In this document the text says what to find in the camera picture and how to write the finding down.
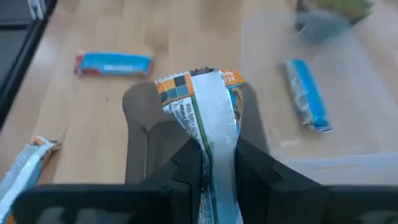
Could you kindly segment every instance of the green object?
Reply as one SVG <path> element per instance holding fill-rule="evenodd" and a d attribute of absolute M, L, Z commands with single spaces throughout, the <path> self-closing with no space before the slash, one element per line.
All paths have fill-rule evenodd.
<path fill-rule="evenodd" d="M 367 16 L 374 5 L 368 0 L 309 0 L 309 3 L 317 9 L 335 12 L 348 19 Z"/>

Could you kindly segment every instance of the crumpled wrapper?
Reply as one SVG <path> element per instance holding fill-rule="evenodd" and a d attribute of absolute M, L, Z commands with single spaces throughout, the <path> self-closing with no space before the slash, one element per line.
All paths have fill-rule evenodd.
<path fill-rule="evenodd" d="M 201 68 L 155 81 L 165 113 L 176 119 L 203 151 L 199 223 L 243 223 L 234 153 L 243 113 L 245 79 L 235 70 Z"/>
<path fill-rule="evenodd" d="M 40 178 L 42 169 L 52 155 L 60 149 L 58 141 L 41 136 L 25 145 L 0 182 L 0 223 L 14 223 L 11 205 L 25 189 L 31 188 Z"/>

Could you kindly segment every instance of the food packaging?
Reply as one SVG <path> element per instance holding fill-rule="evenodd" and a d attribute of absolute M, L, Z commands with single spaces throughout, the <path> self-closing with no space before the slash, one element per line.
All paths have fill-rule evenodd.
<path fill-rule="evenodd" d="M 315 132 L 333 130 L 307 63 L 299 59 L 286 60 L 284 67 L 286 82 L 302 126 Z"/>
<path fill-rule="evenodd" d="M 15 198 L 35 185 L 44 165 L 59 149 L 59 142 L 40 136 L 26 144 L 0 183 L 0 224 L 14 223 L 11 205 Z"/>
<path fill-rule="evenodd" d="M 78 76 L 143 76 L 152 71 L 153 59 L 146 55 L 130 55 L 109 52 L 87 52 L 75 59 Z"/>
<path fill-rule="evenodd" d="M 245 79 L 234 70 L 202 68 L 155 81 L 165 113 L 203 151 L 199 223 L 242 223 L 236 201 L 234 152 Z"/>

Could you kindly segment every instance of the plastic bin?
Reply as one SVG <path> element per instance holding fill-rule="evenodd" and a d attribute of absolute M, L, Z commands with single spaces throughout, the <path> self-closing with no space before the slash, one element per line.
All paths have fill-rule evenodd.
<path fill-rule="evenodd" d="M 312 163 L 312 167 L 321 169 L 350 167 L 363 165 L 356 156 L 396 156 L 398 107 L 386 88 L 388 81 L 378 74 L 349 23 L 341 22 L 338 35 L 324 43 L 309 44 L 304 41 L 308 35 L 322 35 L 328 30 L 313 24 L 312 28 L 318 28 L 297 32 L 296 19 L 264 12 L 243 25 L 241 70 L 257 92 L 271 155 L 304 174 L 294 164 Z M 334 131 L 313 133 L 301 127 L 280 69 L 280 64 L 290 58 L 309 64 Z M 323 184 L 349 184 L 349 177 L 338 178 L 341 173 L 336 172 L 331 182 L 310 177 Z"/>

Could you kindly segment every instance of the clear plastic container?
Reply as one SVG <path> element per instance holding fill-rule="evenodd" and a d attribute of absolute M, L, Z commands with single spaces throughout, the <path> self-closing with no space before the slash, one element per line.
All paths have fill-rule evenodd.
<path fill-rule="evenodd" d="M 341 22 L 334 28 L 338 34 L 322 44 L 310 44 L 308 35 L 330 29 L 316 24 L 316 29 L 297 32 L 297 18 L 282 15 L 265 12 L 254 17 L 244 23 L 242 35 L 241 70 L 257 92 L 270 153 L 286 164 L 335 164 L 330 161 L 398 152 L 398 107 L 387 80 L 378 74 L 349 23 Z M 313 133 L 301 127 L 280 69 L 290 58 L 309 64 L 332 132 Z M 345 163 L 353 165 L 355 159 Z"/>

